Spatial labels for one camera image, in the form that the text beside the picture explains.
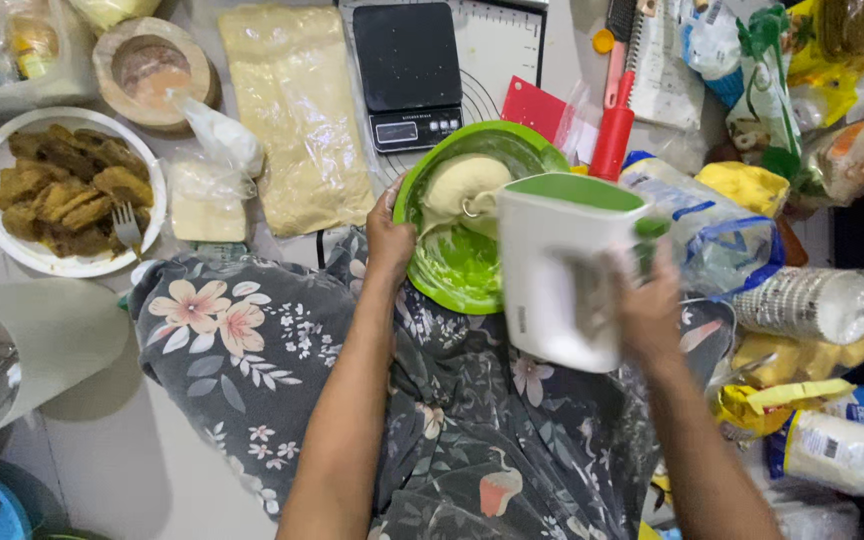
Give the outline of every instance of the red cutting board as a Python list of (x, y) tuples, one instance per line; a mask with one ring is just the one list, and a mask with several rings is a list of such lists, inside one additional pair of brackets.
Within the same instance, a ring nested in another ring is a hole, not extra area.
[(502, 104), (502, 119), (532, 128), (546, 141), (555, 142), (566, 102), (538, 86), (512, 76)]

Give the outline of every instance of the spiral notebook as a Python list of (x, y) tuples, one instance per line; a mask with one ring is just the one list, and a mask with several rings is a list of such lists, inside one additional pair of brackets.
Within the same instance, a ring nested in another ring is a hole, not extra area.
[(698, 130), (706, 87), (682, 60), (680, 0), (658, 0), (655, 16), (635, 15), (625, 68), (635, 72), (629, 108), (636, 120)]

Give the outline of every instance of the floral dress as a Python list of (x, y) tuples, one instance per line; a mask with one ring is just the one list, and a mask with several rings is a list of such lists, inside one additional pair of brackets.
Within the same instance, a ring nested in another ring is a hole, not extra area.
[[(133, 273), (143, 370), (272, 520), (352, 324), (367, 255), (353, 228), (321, 270), (188, 254)], [(732, 322), (687, 309), (700, 313), (695, 325), (683, 320), (689, 361), (714, 363)], [(394, 336), (369, 540), (638, 536), (659, 453), (633, 367), (547, 364), (509, 345), (502, 314), (449, 311), (408, 281)]]

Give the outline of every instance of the black kitchen scale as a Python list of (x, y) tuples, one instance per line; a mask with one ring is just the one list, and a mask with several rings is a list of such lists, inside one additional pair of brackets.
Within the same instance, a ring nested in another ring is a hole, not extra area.
[(375, 150), (432, 148), (463, 126), (449, 4), (356, 7), (352, 30)]

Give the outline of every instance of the red rolling pin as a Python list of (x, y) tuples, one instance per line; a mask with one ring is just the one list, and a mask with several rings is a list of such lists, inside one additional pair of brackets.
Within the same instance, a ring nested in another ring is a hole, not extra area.
[(636, 114), (629, 108), (629, 93), (635, 80), (636, 72), (626, 71), (618, 82), (615, 106), (606, 108), (602, 113), (599, 138), (595, 141), (595, 150), (588, 164), (588, 176), (618, 182), (632, 123), (636, 120)]

